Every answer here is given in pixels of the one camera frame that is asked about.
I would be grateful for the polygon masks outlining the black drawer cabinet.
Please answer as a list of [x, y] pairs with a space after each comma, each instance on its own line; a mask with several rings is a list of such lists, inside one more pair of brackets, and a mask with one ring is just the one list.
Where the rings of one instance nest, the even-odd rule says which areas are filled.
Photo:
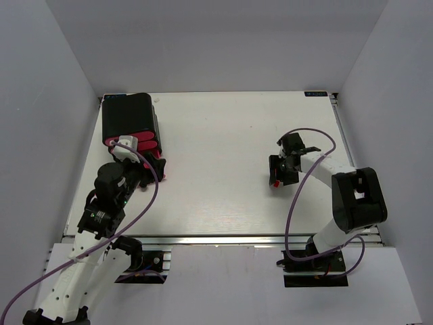
[[148, 93], [105, 94], [101, 101], [102, 143], [118, 139], [121, 135], [132, 135], [139, 142], [154, 140], [158, 150], [149, 152], [156, 158], [162, 156], [158, 118]]

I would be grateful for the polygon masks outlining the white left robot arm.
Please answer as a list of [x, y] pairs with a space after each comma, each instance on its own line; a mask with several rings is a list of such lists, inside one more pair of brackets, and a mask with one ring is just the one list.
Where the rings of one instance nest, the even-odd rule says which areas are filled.
[[162, 181], [165, 159], [146, 153], [114, 155], [97, 171], [78, 223], [78, 232], [56, 283], [43, 302], [26, 312], [23, 324], [89, 324], [90, 317], [121, 273], [141, 262], [141, 243], [116, 236], [134, 191]]

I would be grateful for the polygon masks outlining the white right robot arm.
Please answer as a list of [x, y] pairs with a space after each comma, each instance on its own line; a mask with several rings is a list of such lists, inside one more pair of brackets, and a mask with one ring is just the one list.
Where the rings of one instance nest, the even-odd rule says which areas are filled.
[[[356, 169], [332, 158], [336, 141], [323, 151], [304, 144], [300, 130], [288, 131], [277, 140], [279, 154], [269, 157], [269, 185], [298, 186], [289, 207], [284, 232], [288, 259], [296, 263], [324, 258], [345, 247], [353, 238], [370, 227], [385, 222], [388, 211], [376, 171], [370, 167]], [[314, 177], [332, 192], [332, 220], [307, 244], [306, 256], [295, 257], [289, 246], [289, 232], [296, 203], [306, 181]]]

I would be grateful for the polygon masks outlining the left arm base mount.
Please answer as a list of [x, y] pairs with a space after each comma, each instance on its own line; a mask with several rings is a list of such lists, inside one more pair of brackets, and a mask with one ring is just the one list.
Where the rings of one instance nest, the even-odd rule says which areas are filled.
[[120, 236], [108, 250], [121, 250], [130, 261], [130, 266], [116, 279], [121, 284], [164, 284], [170, 269], [171, 251], [148, 248], [135, 239]]

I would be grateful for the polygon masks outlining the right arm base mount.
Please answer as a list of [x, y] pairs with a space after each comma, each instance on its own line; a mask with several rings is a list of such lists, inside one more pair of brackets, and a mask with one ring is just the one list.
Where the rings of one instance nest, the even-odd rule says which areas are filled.
[[286, 288], [331, 288], [347, 287], [347, 276], [343, 254], [334, 252], [326, 257], [310, 261], [293, 261], [282, 251], [283, 258], [276, 262], [283, 269], [283, 280]]

